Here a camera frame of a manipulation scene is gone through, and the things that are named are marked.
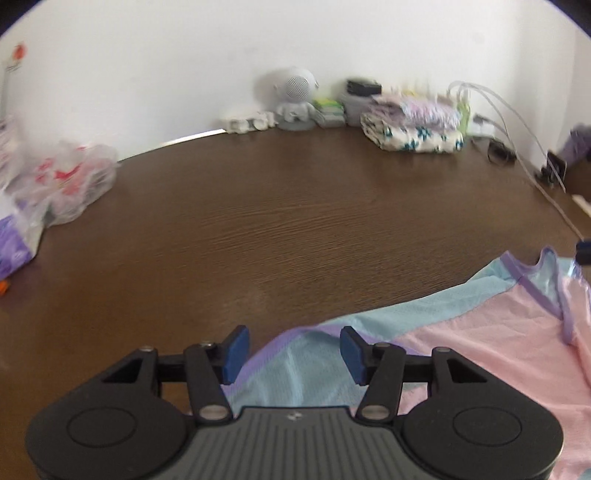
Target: charging cable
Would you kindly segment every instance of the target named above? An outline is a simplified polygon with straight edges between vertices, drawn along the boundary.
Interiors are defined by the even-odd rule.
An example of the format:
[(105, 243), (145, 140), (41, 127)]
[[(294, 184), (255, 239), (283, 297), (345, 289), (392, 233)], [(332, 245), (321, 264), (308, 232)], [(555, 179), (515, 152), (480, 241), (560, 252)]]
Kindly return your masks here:
[[(515, 155), (517, 156), (517, 161), (519, 162), (519, 164), (521, 165), (521, 167), (523, 168), (523, 170), (525, 171), (525, 174), (527, 175), (527, 177), (530, 179), (530, 181), (534, 184), (534, 186), (540, 191), (540, 193), (546, 198), (546, 200), (548, 200), (548, 202), (550, 202), (550, 204), (556, 209), (556, 211), (560, 214), (560, 216), (563, 218), (563, 220), (565, 221), (565, 223), (569, 226), (569, 228), (574, 232), (574, 234), (580, 239), (580, 240), (584, 240), (584, 236), (583, 234), (580, 232), (580, 230), (576, 227), (576, 225), (570, 220), (570, 218), (566, 215), (566, 213), (564, 212), (564, 210), (560, 207), (560, 205), (558, 205), (558, 203), (556, 203), (556, 201), (550, 196), (548, 195), (548, 193), (544, 190), (544, 188), (538, 183), (538, 181), (535, 179), (535, 177), (531, 174), (531, 172), (529, 171), (529, 169), (527, 168), (527, 166), (525, 165), (525, 162), (523, 160), (523, 158), (521, 157), (521, 155), (519, 154), (519, 152), (517, 151), (517, 148), (515, 146), (515, 143), (513, 142), (513, 140), (511, 139), (511, 136), (509, 135), (509, 128), (507, 127), (507, 123), (505, 121), (505, 117), (503, 117), (503, 114), (501, 113), (501, 111), (499, 110), (499, 108), (495, 105), (495, 103), (490, 99), (490, 97), (487, 95), (487, 93), (490, 93), (491, 95), (493, 95), (494, 97), (496, 97), (501, 103), (503, 103), (509, 110), (511, 110), (514, 114), (516, 114), (516, 116), (519, 118), (519, 120), (524, 124), (525, 128), (528, 130), (528, 132), (532, 135), (532, 137), (534, 137), (536, 143), (538, 144), (540, 150), (543, 152), (544, 156), (547, 159), (547, 154), (545, 153), (540, 141), (538, 140), (538, 138), (535, 136), (535, 134), (532, 132), (531, 128), (528, 127), (528, 125), (525, 123), (525, 120), (523, 119), (523, 117), (511, 106), (509, 105), (509, 103), (507, 103), (500, 95), (498, 95), (496, 92), (492, 91), (490, 88), (484, 87), (482, 85), (478, 85), (477, 83), (469, 83), (469, 82), (453, 82), (448, 90), (447, 90), (447, 94), (448, 96), (451, 95), (451, 91), (454, 87), (459, 86), (461, 89), (470, 89), (470, 90), (474, 90), (475, 92), (478, 92), (487, 102), (488, 104), (490, 104), (490, 106), (493, 108), (493, 110), (496, 112), (496, 114), (499, 116), (499, 118), (501, 119), (502, 122), (502, 128), (500, 125), (496, 124), (496, 122), (493, 121), (489, 121), (488, 119), (486, 119), (485, 117), (481, 117), (484, 121), (489, 121), (492, 125), (494, 125), (495, 127), (497, 127), (506, 137), (507, 140), (509, 141), (511, 148), (513, 148), (513, 151), (515, 152)], [(552, 167), (552, 170), (554, 171), (554, 174), (556, 175), (556, 177), (558, 178), (558, 181), (560, 182), (560, 185), (562, 187), (562, 189), (566, 192), (566, 187), (564, 186), (564, 183), (562, 182), (562, 180), (560, 180), (560, 176), (558, 175), (558, 172), (556, 172), (556, 169), (554, 168), (554, 166), (552, 165), (552, 162), (548, 162), (548, 164)]]

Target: gray container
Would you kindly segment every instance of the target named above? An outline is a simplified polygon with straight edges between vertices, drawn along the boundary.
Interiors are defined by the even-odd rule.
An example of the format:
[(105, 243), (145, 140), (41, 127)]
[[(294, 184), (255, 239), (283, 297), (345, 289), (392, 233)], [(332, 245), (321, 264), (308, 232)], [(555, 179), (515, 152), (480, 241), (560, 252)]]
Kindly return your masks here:
[(361, 114), (367, 112), (374, 102), (371, 97), (358, 97), (350, 93), (342, 93), (339, 101), (345, 106), (347, 125), (350, 127), (361, 127)]

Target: orange object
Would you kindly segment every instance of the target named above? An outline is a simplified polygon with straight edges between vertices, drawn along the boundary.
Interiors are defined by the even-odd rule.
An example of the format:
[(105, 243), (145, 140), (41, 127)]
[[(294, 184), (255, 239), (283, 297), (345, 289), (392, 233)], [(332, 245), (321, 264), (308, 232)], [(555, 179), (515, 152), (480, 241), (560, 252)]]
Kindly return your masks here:
[(8, 287), (10, 287), (10, 282), (8, 280), (0, 281), (0, 297), (4, 296), (8, 290)]
[(24, 43), (19, 43), (12, 51), (12, 59), (15, 62), (21, 61), (27, 54), (27, 48)]

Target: white toy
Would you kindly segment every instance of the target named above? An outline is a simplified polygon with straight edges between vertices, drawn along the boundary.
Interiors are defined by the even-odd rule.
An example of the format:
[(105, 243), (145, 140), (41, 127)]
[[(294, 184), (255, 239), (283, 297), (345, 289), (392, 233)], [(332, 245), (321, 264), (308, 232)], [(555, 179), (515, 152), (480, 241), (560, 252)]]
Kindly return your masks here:
[(314, 128), (316, 109), (310, 103), (318, 83), (312, 73), (292, 68), (275, 84), (281, 103), (277, 106), (277, 127), (283, 130), (310, 130)]
[(276, 124), (273, 112), (257, 112), (249, 117), (229, 118), (224, 121), (224, 127), (229, 134), (246, 134), (256, 130), (268, 130)]

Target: ribbed gray plate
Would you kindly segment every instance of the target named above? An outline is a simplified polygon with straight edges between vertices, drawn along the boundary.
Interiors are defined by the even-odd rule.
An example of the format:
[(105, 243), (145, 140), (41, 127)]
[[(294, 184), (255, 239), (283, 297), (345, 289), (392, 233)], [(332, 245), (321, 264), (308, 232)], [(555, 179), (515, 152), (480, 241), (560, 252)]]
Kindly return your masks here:
[(433, 480), (386, 429), (355, 423), (345, 408), (246, 408), (204, 428), (157, 480)]

